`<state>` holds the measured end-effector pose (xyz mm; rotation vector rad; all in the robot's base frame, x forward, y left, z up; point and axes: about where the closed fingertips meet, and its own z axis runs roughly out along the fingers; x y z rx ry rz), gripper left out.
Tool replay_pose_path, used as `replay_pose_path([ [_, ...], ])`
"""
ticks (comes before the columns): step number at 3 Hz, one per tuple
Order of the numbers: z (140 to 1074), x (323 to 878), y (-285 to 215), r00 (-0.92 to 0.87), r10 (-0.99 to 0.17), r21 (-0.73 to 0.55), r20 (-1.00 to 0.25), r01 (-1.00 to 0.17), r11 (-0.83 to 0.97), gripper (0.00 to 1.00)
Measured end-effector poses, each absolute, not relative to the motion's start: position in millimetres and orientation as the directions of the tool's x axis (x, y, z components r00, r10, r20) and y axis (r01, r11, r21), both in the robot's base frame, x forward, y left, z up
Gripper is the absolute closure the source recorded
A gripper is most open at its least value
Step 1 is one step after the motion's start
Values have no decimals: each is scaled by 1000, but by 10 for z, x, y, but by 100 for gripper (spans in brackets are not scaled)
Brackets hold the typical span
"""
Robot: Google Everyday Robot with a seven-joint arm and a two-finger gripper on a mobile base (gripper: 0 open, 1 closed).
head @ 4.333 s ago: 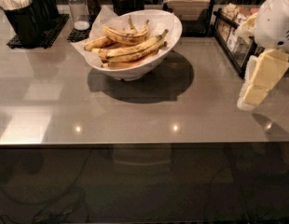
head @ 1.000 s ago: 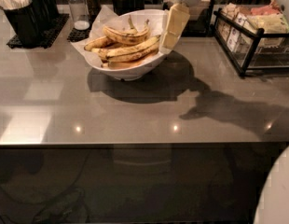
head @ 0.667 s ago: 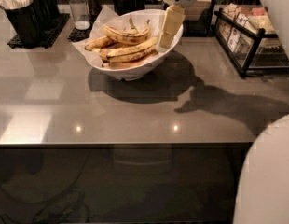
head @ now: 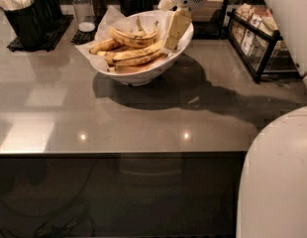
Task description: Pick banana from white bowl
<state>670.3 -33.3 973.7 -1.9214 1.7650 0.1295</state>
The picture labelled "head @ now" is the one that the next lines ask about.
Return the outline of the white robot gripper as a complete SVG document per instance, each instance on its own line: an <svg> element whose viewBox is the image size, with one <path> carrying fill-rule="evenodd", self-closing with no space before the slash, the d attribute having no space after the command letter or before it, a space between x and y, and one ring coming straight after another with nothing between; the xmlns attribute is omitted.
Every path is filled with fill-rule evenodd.
<svg viewBox="0 0 307 238"><path fill-rule="evenodd" d="M190 10L201 7L207 0L160 0L158 9L167 11L177 10L170 15L169 26L166 36L161 46L164 54L170 54L176 51L180 39L185 34L192 22Z"/></svg>

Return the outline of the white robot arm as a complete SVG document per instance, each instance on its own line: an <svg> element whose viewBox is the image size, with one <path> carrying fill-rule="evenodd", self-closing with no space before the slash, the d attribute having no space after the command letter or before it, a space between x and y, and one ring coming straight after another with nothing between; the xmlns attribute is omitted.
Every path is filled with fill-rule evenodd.
<svg viewBox="0 0 307 238"><path fill-rule="evenodd" d="M264 0L307 89L307 0ZM268 124L242 169L236 238L307 238L307 106Z"/></svg>

